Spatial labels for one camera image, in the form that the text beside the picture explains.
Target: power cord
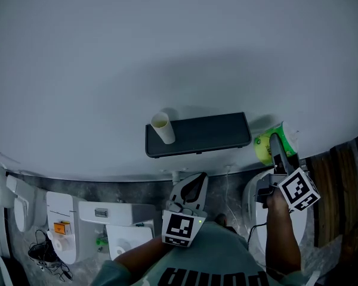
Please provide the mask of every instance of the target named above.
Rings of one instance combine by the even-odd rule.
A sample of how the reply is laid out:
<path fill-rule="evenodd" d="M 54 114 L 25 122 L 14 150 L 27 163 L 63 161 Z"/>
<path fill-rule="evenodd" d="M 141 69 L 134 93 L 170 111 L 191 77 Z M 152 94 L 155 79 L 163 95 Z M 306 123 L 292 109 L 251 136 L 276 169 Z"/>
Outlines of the power cord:
<path fill-rule="evenodd" d="M 262 223 L 262 224 L 260 224 L 260 225 L 254 225 L 254 226 L 252 227 L 252 229 L 251 229 L 250 232 L 249 232 L 248 245 L 249 245 L 249 241 L 251 240 L 251 235 L 252 235 L 254 229 L 256 229 L 258 226 L 266 226 L 266 225 L 267 225 L 267 223 Z"/>
<path fill-rule="evenodd" d="M 45 237 L 45 240 L 41 243 L 39 243 L 37 239 L 38 232 L 42 232 Z M 36 242 L 30 244 L 28 256 L 32 260 L 38 260 L 39 261 L 38 265 L 41 267 L 41 269 L 43 268 L 47 269 L 51 275 L 58 275 L 61 282 L 65 282 L 64 276 L 72 281 L 73 275 L 69 267 L 58 258 L 57 254 L 53 249 L 52 242 L 47 237 L 45 232 L 41 229 L 38 229 L 35 232 L 35 237 L 36 237 Z M 48 266 L 47 262 L 48 263 L 58 262 L 58 266 Z"/>

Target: marble floor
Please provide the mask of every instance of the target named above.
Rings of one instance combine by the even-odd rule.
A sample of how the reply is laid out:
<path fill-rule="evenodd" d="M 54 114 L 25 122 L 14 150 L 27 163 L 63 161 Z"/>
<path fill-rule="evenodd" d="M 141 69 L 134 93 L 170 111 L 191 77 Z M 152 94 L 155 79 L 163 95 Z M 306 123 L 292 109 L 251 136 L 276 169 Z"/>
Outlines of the marble floor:
<path fill-rule="evenodd" d="M 248 234 L 242 223 L 241 198 L 243 190 L 248 181 L 262 170 L 253 170 L 228 176 L 215 176 L 209 179 L 208 193 L 205 211 L 208 220 L 212 220 L 217 214 L 225 213 L 229 225 L 233 226 L 238 233 L 248 239 Z M 135 182 L 135 183 L 101 183 L 101 182 L 79 182 L 45 179 L 32 176 L 17 175 L 31 185 L 43 188 L 47 191 L 61 192 L 75 195 L 87 201 L 117 202 L 124 200 L 127 203 L 154 204 L 157 209 L 162 210 L 172 189 L 171 182 Z M 225 202 L 226 189 L 228 187 L 228 205 Z M 308 209 L 307 227 L 300 244 L 303 260 L 303 271 L 310 276 L 313 271 L 321 271 L 321 275 L 327 273 L 338 263 L 341 248 L 341 237 L 323 248 L 314 247 L 314 219 L 313 207 Z M 108 253 L 98 252 L 94 257 L 82 262 L 69 265 L 73 274 L 72 281 L 61 282 L 58 276 L 51 275 L 48 271 L 41 269 L 31 261 L 27 252 L 31 243 L 35 242 L 35 231 L 39 228 L 32 227 L 27 232 L 20 232 L 16 227 L 13 210 L 8 211 L 8 226 L 13 256 L 23 265 L 30 285 L 88 285 L 94 279 L 101 268 L 101 264 L 110 259 Z M 258 241 L 252 236 L 249 251 L 254 255 L 256 261 L 265 266 L 265 256 L 258 248 Z"/>

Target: black cable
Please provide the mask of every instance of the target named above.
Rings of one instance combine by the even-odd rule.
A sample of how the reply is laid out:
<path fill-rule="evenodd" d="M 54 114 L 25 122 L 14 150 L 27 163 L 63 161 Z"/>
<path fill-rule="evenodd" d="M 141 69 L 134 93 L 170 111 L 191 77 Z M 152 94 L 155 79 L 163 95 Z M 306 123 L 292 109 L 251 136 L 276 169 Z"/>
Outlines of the black cable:
<path fill-rule="evenodd" d="M 266 226 L 267 223 L 262 223 L 260 225 L 254 225 L 251 229 L 251 231 L 249 232 L 249 237 L 248 237 L 248 245 L 249 245 L 249 240 L 251 239 L 251 235 L 252 235 L 252 232 L 254 231 L 254 229 L 256 229 L 258 226 Z"/>
<path fill-rule="evenodd" d="M 43 233 L 43 235 L 45 237 L 43 242 L 40 242 L 40 243 L 38 242 L 37 232 Z M 28 251 L 29 257 L 32 259 L 39 259 L 39 260 L 43 261 L 44 264 L 42 264 L 42 267 L 48 269 L 51 275 L 58 275 L 61 282 L 65 282 L 63 275 L 72 281 L 73 275 L 72 275 L 69 267 L 58 258 L 57 254 L 55 253 L 55 251 L 53 249 L 53 245 L 52 245 L 50 239 L 48 238 L 48 236 L 46 235 L 46 233 L 43 230 L 38 229 L 35 232 L 35 237 L 36 237 L 36 242 L 31 243 L 29 246 L 29 251 Z M 38 254 L 41 249 L 44 249 L 44 255 L 42 257 L 41 257 L 41 254 Z M 52 262 L 56 262 L 56 261 L 59 262 L 59 265 L 57 267 L 45 266 L 47 264 L 47 262 L 52 263 Z"/>

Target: white cup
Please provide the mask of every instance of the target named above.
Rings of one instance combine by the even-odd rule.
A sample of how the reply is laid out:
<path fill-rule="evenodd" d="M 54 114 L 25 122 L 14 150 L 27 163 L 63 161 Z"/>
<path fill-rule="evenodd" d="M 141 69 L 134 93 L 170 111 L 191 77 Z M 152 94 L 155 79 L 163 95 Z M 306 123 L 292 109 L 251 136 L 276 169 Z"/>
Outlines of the white cup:
<path fill-rule="evenodd" d="M 172 144 L 175 142 L 175 134 L 166 113 L 159 112 L 155 114 L 151 119 L 151 126 L 153 126 L 163 143 Z"/>

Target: electrical wire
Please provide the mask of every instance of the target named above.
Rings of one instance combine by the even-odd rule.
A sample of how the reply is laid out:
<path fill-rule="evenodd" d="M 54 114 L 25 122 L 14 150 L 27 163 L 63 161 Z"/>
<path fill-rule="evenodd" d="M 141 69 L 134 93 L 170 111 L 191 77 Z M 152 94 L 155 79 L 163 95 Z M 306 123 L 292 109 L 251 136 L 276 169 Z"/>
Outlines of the electrical wire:
<path fill-rule="evenodd" d="M 37 233 L 38 232 L 42 232 L 45 240 L 43 242 L 38 242 L 37 239 Z M 29 246 L 29 251 L 28 251 L 28 255 L 31 259 L 38 259 L 40 261 L 43 261 L 43 263 L 38 265 L 41 268 L 45 268 L 47 269 L 51 275 L 58 275 L 58 278 L 60 279 L 61 282 L 65 282 L 65 279 L 63 276 L 65 276 L 67 279 L 69 280 L 73 280 L 73 274 L 70 271 L 69 267 L 62 262 L 58 256 L 56 255 L 53 246 L 50 245 L 51 241 L 49 240 L 49 238 L 47 237 L 47 235 L 45 234 L 45 232 L 41 229 L 36 230 L 35 232 L 35 238 L 36 238 L 36 242 L 35 243 L 31 243 Z M 44 248 L 44 255 L 41 257 L 40 255 L 36 255 L 36 251 L 39 248 Z M 59 264 L 58 266 L 46 266 L 47 262 L 51 262 L 51 260 L 58 260 Z"/>
<path fill-rule="evenodd" d="M 262 223 L 262 224 L 260 224 L 260 225 L 254 225 L 254 226 L 252 227 L 251 231 L 249 232 L 248 245 L 249 245 L 249 241 L 251 240 L 251 235 L 252 235 L 254 229 L 256 229 L 258 226 L 266 226 L 266 225 L 267 225 L 267 223 Z"/>

